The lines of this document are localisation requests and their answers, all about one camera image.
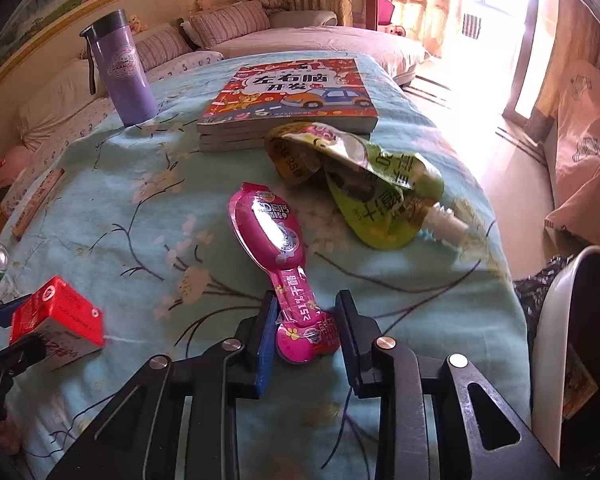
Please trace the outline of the red white drink carton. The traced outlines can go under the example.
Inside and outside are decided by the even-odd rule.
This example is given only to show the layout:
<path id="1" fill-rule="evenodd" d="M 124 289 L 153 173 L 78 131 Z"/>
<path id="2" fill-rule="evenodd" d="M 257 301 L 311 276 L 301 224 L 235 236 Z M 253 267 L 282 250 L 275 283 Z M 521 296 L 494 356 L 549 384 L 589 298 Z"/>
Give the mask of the red white drink carton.
<path id="1" fill-rule="evenodd" d="M 42 365 L 58 370 L 104 348 L 103 320 L 102 310 L 55 275 L 15 310 L 9 344 L 38 336 L 46 349 Z"/>

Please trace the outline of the pink spoon-shaped pouch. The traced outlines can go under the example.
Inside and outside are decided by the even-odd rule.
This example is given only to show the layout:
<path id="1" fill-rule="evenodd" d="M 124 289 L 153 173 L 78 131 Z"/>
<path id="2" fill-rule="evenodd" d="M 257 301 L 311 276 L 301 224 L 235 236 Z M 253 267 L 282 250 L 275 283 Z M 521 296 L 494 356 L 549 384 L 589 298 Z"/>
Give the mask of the pink spoon-shaped pouch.
<path id="1" fill-rule="evenodd" d="M 228 202 L 234 233 L 245 252 L 270 278 L 279 305 L 278 354 L 306 364 L 338 350 L 332 315 L 317 303 L 306 276 L 306 244 L 286 200 L 262 184 L 245 182 Z"/>

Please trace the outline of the yellow snack wrapper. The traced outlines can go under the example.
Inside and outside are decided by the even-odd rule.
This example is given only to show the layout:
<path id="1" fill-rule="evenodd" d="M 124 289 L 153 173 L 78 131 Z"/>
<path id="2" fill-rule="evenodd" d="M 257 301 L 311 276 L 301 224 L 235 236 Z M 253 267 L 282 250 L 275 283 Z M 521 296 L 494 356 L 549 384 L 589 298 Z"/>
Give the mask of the yellow snack wrapper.
<path id="1" fill-rule="evenodd" d="M 562 419 L 572 419 L 598 390 L 598 385 L 588 372 L 571 344 L 567 346 L 564 400 Z"/>

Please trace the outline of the black round trash bin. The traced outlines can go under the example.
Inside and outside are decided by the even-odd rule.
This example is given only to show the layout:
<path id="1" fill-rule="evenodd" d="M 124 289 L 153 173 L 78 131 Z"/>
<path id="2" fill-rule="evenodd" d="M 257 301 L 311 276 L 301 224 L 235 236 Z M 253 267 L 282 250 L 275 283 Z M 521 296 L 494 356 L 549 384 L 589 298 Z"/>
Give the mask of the black round trash bin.
<path id="1" fill-rule="evenodd" d="M 562 269 L 532 351 L 532 430 L 570 479 L 600 479 L 600 247 Z"/>

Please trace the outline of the green spout pouch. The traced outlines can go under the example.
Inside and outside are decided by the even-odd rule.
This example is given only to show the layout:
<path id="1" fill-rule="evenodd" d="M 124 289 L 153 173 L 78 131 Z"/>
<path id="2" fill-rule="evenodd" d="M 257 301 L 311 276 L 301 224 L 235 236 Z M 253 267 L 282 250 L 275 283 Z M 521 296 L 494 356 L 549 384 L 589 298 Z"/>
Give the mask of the green spout pouch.
<path id="1" fill-rule="evenodd" d="M 276 127 L 264 147 L 290 185 L 324 176 L 344 220 L 371 248 L 401 248 L 420 231 L 453 247 L 464 243 L 469 226 L 442 205 L 442 175 L 417 153 L 389 152 L 321 122 Z"/>

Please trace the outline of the light blue floral tablecloth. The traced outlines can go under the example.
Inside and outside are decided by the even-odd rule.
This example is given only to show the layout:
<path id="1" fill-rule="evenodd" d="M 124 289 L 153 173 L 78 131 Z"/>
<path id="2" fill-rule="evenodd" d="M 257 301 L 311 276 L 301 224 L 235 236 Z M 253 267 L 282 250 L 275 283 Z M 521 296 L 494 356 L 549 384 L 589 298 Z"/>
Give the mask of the light blue floral tablecloth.
<path id="1" fill-rule="evenodd" d="M 475 177 L 367 55 L 251 55 L 158 82 L 43 166 L 0 240 L 0 349 L 47 354 L 6 396 L 37 479 L 373 479 L 384 407 L 349 372 L 340 299 L 415 446 L 440 408 L 415 356 L 531 415 L 527 324 Z"/>

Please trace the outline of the pink sofa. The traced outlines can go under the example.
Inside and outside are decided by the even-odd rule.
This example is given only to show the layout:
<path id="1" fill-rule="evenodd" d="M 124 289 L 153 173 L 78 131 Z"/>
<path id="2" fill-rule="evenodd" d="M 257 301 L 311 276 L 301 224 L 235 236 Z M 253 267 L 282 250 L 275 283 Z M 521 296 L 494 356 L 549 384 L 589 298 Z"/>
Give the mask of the pink sofa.
<path id="1" fill-rule="evenodd" d="M 415 77 L 416 67 L 422 64 L 427 56 L 425 48 L 410 38 L 355 27 L 272 26 L 260 32 L 225 41 L 211 49 L 193 47 L 190 35 L 194 31 L 188 21 L 174 27 L 182 34 L 192 52 L 145 72 L 149 82 L 180 76 L 195 68 L 228 58 L 273 52 L 317 50 L 368 54 L 395 82 L 408 84 Z M 45 80 L 37 79 L 30 96 L 33 96 L 53 76 Z M 10 124 L 15 132 L 17 132 L 15 117 L 19 106 L 11 110 L 9 115 Z M 35 152 L 30 152 L 19 137 L 18 143 L 0 159 L 0 205 L 3 210 L 12 212 L 31 183 L 65 151 L 70 142 L 88 136 L 93 128 L 113 112 L 114 104 L 108 96 L 94 100 L 57 128 Z"/>

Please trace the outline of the white pillow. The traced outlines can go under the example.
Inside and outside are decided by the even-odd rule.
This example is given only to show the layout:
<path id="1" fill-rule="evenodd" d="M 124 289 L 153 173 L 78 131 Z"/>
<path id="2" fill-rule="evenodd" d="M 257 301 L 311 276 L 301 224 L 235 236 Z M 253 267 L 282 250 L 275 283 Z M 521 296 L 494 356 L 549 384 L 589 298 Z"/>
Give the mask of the white pillow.
<path id="1" fill-rule="evenodd" d="M 90 66 L 87 60 L 77 58 L 20 105 L 15 128 L 30 152 L 35 152 L 57 128 L 91 102 L 107 95 L 98 70 L 94 71 L 94 77 L 92 93 Z"/>

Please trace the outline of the red children book stack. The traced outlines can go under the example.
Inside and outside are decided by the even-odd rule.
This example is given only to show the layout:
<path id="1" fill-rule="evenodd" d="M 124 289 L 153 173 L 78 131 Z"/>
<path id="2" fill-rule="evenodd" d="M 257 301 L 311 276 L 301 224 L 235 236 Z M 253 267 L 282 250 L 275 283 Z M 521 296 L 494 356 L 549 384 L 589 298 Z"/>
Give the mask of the red children book stack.
<path id="1" fill-rule="evenodd" d="M 378 111 L 354 58 L 242 66 L 197 122 L 203 152 L 258 148 L 272 129 L 321 122 L 368 136 Z"/>

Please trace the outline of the pink heart-print cover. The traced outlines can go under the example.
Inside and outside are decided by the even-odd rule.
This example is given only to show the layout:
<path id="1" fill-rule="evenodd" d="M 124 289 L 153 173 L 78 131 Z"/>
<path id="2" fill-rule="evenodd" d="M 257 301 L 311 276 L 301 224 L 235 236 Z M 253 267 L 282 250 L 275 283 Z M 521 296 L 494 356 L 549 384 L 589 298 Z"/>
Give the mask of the pink heart-print cover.
<path id="1" fill-rule="evenodd" d="M 560 76 L 551 229 L 600 245 L 600 70 L 584 61 Z"/>

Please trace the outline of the purple thermos bottle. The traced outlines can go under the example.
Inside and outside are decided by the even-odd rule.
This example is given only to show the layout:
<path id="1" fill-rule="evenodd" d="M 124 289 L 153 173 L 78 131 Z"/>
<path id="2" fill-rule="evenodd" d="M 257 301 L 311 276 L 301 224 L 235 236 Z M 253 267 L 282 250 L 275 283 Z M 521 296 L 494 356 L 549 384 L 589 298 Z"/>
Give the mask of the purple thermos bottle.
<path id="1" fill-rule="evenodd" d="M 85 40 L 88 88 L 96 94 L 96 74 L 105 84 L 123 125 L 146 122 L 158 114 L 133 35 L 123 9 L 114 10 L 80 32 Z"/>

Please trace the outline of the magenta chair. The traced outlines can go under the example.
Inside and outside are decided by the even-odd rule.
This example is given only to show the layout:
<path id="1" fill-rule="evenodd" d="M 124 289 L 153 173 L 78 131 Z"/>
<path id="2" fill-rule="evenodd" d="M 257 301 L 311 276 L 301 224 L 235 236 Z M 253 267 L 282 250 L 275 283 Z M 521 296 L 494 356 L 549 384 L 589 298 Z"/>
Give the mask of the magenta chair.
<path id="1" fill-rule="evenodd" d="M 394 12 L 394 4 L 391 0 L 377 0 L 377 24 L 379 26 L 388 26 Z"/>

